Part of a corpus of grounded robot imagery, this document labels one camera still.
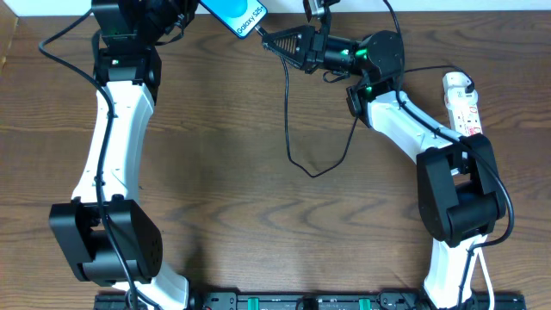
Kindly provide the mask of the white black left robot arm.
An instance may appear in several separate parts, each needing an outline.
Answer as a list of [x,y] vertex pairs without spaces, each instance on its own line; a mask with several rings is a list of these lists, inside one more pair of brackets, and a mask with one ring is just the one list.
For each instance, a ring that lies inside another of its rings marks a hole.
[[180,40],[197,2],[94,0],[89,15],[97,114],[84,172],[49,225],[74,276],[122,292],[108,309],[190,309],[189,281],[165,261],[161,232],[139,204],[145,132],[156,107],[158,48]]

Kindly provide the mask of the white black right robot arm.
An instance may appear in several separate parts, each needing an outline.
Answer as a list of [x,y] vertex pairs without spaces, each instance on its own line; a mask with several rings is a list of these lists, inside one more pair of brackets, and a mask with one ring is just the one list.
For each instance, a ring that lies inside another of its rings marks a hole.
[[306,73],[323,69],[336,79],[358,77],[347,89],[355,122],[389,138],[417,168],[418,210],[432,238],[430,269],[416,308],[480,307],[470,286],[483,250],[496,245],[501,219],[514,221],[511,197],[498,175],[490,140],[477,126],[478,96],[469,76],[443,80],[450,123],[442,125],[403,91],[404,46],[399,30],[362,40],[330,35],[328,27],[300,26],[263,33],[263,47],[282,64]]

